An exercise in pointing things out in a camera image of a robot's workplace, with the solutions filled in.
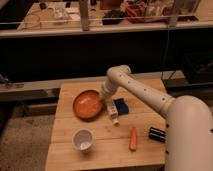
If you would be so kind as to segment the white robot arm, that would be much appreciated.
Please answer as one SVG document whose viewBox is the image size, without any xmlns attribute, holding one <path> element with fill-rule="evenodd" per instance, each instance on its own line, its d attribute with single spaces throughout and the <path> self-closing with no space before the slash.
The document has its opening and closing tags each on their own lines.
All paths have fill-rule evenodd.
<svg viewBox="0 0 213 171">
<path fill-rule="evenodd" d="M 199 98 L 172 97 L 140 83 L 128 65 L 111 67 L 101 87 L 109 99 L 126 89 L 165 119 L 165 171 L 213 171 L 213 113 Z"/>
</svg>

